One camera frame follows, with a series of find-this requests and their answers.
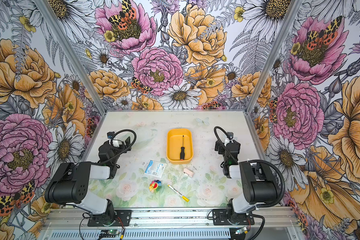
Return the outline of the aluminium corner post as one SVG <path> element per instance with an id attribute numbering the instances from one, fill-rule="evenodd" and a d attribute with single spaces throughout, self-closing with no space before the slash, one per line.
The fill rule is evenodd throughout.
<path id="1" fill-rule="evenodd" d="M 96 92 L 84 66 L 82 65 L 81 61 L 79 60 L 74 48 L 72 47 L 69 38 L 66 35 L 63 25 L 59 22 L 58 18 L 55 16 L 52 8 L 48 1 L 36 1 L 35 5 L 37 6 L 38 10 L 41 12 L 42 16 L 44 17 L 47 25 L 50 26 L 51 32 L 57 37 L 60 46 L 66 53 L 70 63 L 73 65 L 73 68 L 76 71 L 76 74 L 82 80 L 86 90 L 88 91 L 89 95 L 92 97 L 94 104 L 98 108 L 100 115 L 105 116 L 107 113 L 107 109 L 103 104 L 101 98 L 99 97 L 98 93 Z"/>
<path id="2" fill-rule="evenodd" d="M 276 60 L 280 49 L 289 33 L 290 29 L 293 27 L 294 21 L 297 19 L 298 12 L 300 8 L 303 7 L 304 1 L 292 1 L 290 7 L 286 13 L 286 17 L 281 25 L 281 29 L 276 34 L 274 44 L 271 48 L 270 53 L 268 54 L 265 65 L 260 73 L 259 80 L 257 85 L 254 88 L 254 92 L 252 93 L 249 103 L 246 107 L 246 114 L 249 115 L 251 110 L 253 109 L 255 103 L 257 102 L 258 97 L 260 96 L 261 90 L 267 81 L 267 77 L 271 71 L 274 61 Z"/>

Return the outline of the colourful flower toy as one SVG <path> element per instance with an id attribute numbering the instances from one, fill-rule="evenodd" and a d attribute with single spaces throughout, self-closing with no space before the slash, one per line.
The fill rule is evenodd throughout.
<path id="1" fill-rule="evenodd" d="M 162 188 L 162 182 L 160 180 L 153 180 L 149 185 L 149 191 L 155 193 Z"/>

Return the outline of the right aluminium corner post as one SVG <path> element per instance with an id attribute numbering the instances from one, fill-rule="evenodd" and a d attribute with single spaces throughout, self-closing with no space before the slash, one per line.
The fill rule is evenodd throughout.
<path id="1" fill-rule="evenodd" d="M 297 19 L 298 12 L 300 8 L 303 7 L 304 1 L 292 1 L 290 7 L 286 13 L 286 17 L 281 25 L 281 29 L 276 34 L 274 44 L 271 48 L 270 53 L 268 54 L 265 65 L 260 73 L 259 80 L 257 85 L 254 88 L 254 92 L 252 93 L 249 103 L 246 107 L 246 114 L 249 115 L 251 110 L 253 109 L 255 103 L 257 102 L 258 97 L 260 96 L 261 90 L 267 81 L 267 77 L 271 71 L 274 61 L 276 60 L 280 49 L 289 33 L 290 29 L 293 27 L 294 21 Z"/>

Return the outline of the yellow plastic bin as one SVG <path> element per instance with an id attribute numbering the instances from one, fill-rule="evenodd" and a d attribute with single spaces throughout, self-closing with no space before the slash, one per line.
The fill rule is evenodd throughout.
<path id="1" fill-rule="evenodd" d="M 185 136 L 185 159 L 180 160 L 182 136 Z M 188 164 L 194 157 L 192 133 L 188 129 L 172 129 L 167 134 L 167 159 L 171 164 Z"/>

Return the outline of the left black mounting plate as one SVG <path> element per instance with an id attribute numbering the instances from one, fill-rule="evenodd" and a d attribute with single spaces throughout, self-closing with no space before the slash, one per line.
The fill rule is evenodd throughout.
<path id="1" fill-rule="evenodd" d="M 115 210 L 113 213 L 94 215 L 89 219 L 88 227 L 128 227 L 132 210 Z"/>

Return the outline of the black orange screwdriver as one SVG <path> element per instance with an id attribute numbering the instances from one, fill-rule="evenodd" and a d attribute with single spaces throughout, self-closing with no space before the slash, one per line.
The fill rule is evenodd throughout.
<path id="1" fill-rule="evenodd" d="M 181 146 L 181 152 L 180 152 L 180 160 L 183 161 L 185 159 L 185 136 L 182 136 L 182 146 Z"/>

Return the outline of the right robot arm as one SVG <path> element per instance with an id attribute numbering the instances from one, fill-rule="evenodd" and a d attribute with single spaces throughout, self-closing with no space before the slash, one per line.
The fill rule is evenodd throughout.
<path id="1" fill-rule="evenodd" d="M 221 164 L 223 174 L 228 179 L 237 179 L 242 190 L 237 197 L 229 199 L 225 210 L 212 210 L 215 226 L 253 225 L 253 211 L 273 207 L 280 203 L 286 191 L 285 178 L 274 164 L 264 160 L 240 162 L 238 156 L 241 144 L 234 139 L 234 134 L 223 131 L 222 141 L 217 134 L 220 127 L 215 127 L 217 137 L 215 151 L 223 156 Z"/>

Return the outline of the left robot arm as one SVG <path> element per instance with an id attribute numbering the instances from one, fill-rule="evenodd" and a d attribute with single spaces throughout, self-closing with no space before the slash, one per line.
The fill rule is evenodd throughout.
<path id="1" fill-rule="evenodd" d="M 89 190 L 90 180 L 112 180 L 120 165 L 122 154 L 132 149 L 137 134 L 125 129 L 108 132 L 108 140 L 99 147 L 99 160 L 63 163 L 52 177 L 45 191 L 45 200 L 51 204 L 74 206 L 86 211 L 96 224 L 110 226 L 122 220 L 109 199 L 104 199 Z"/>

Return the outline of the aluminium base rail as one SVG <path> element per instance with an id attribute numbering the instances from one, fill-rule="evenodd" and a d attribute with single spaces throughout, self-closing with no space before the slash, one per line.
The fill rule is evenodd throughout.
<path id="1" fill-rule="evenodd" d="M 239 228 L 243 226 L 215 226 L 211 208 L 129 208 L 116 210 L 132 210 L 129 229 L 178 229 L 178 228 Z M 105 230 L 121 227 L 88 227 L 89 219 L 83 217 L 79 209 L 52 210 L 42 227 L 43 230 Z M 251 227 L 259 227 L 265 221 L 266 228 L 298 227 L 298 220 L 290 207 L 264 208 L 253 213 L 255 223 Z"/>

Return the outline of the pink eraser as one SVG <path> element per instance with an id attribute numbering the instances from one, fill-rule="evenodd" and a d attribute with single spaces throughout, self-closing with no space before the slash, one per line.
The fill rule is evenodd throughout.
<path id="1" fill-rule="evenodd" d="M 183 173 L 184 173 L 184 175 L 186 175 L 186 176 L 189 177 L 189 178 L 193 178 L 193 176 L 194 176 L 194 172 L 191 171 L 191 170 L 189 170 L 189 169 L 187 169 L 187 168 L 184 168 L 184 169 L 183 169 Z"/>

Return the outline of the green circuit board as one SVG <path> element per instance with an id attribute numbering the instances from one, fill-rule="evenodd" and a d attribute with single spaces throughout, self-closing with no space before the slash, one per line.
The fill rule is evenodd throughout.
<path id="1" fill-rule="evenodd" d="M 102 238 L 120 238 L 124 237 L 124 230 L 101 230 L 99 240 Z"/>

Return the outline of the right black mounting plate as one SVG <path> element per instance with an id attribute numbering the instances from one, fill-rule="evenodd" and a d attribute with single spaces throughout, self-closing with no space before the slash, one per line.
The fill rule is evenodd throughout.
<path id="1" fill-rule="evenodd" d="M 212 220 L 215 226 L 249 226 L 255 223 L 247 214 L 237 214 L 227 209 L 213 209 Z"/>

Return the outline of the left aluminium corner post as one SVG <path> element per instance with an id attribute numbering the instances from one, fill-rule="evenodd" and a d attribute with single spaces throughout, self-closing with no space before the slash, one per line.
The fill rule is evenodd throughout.
<path id="1" fill-rule="evenodd" d="M 37 6 L 38 10 L 41 12 L 42 16 L 44 17 L 47 25 L 50 26 L 51 32 L 57 37 L 60 46 L 66 53 L 70 63 L 73 65 L 73 68 L 76 71 L 76 74 L 82 80 L 86 90 L 88 91 L 89 95 L 92 97 L 94 104 L 98 108 L 100 115 L 105 116 L 107 113 L 107 109 L 103 104 L 101 98 L 99 97 L 98 93 L 96 92 L 84 66 L 82 65 L 81 61 L 79 60 L 74 48 L 72 47 L 69 38 L 66 35 L 63 25 L 59 22 L 58 18 L 55 16 L 52 8 L 48 1 L 36 1 L 35 5 Z"/>

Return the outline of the black mounting plate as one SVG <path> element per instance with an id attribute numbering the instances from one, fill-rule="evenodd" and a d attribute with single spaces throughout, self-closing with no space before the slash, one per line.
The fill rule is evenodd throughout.
<path id="1" fill-rule="evenodd" d="M 249 226 L 255 223 L 247 214 L 237 214 L 227 209 L 213 209 L 212 220 L 215 226 Z"/>
<path id="2" fill-rule="evenodd" d="M 128 227 L 132 210 L 115 210 L 113 213 L 94 215 L 89 219 L 88 227 Z"/>

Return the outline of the white blue packet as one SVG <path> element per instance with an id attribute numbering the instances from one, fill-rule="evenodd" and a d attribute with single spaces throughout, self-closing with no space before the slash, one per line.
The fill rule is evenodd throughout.
<path id="1" fill-rule="evenodd" d="M 144 174 L 160 179 L 164 174 L 166 166 L 167 166 L 166 163 L 150 160 L 144 171 Z"/>

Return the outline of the white yellow marker pen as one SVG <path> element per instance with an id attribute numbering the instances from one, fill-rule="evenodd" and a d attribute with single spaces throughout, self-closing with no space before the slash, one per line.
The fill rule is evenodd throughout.
<path id="1" fill-rule="evenodd" d="M 186 196 L 184 196 L 183 194 L 181 194 L 181 193 L 180 193 L 178 190 L 176 190 L 173 186 L 168 185 L 168 187 L 169 187 L 172 191 L 174 191 L 177 195 L 179 195 L 184 201 L 186 201 L 186 202 L 189 202 L 189 201 L 190 201 Z"/>

